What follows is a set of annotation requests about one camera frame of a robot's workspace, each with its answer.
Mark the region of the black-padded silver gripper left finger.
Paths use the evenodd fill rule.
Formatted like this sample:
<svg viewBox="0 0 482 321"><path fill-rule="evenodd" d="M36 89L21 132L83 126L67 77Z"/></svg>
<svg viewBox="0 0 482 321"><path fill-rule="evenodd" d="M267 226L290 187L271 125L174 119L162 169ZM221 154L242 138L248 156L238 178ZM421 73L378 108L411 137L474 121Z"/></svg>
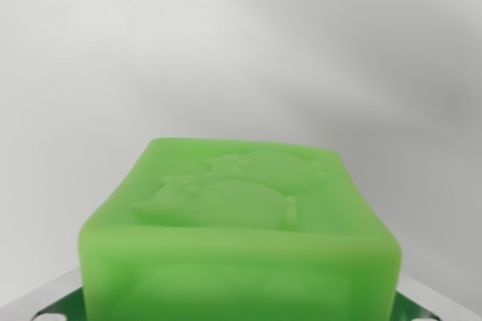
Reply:
<svg viewBox="0 0 482 321"><path fill-rule="evenodd" d="M82 286L75 268L1 307L1 320L32 320L39 311Z"/></svg>

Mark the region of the black-padded silver gripper right finger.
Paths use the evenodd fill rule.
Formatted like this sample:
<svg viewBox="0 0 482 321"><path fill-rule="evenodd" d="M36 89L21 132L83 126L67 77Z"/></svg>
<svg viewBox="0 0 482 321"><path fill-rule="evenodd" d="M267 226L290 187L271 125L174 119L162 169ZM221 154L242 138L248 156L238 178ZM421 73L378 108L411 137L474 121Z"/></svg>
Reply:
<svg viewBox="0 0 482 321"><path fill-rule="evenodd" d="M481 320L481 316L407 274L400 274L393 320Z"/></svg>

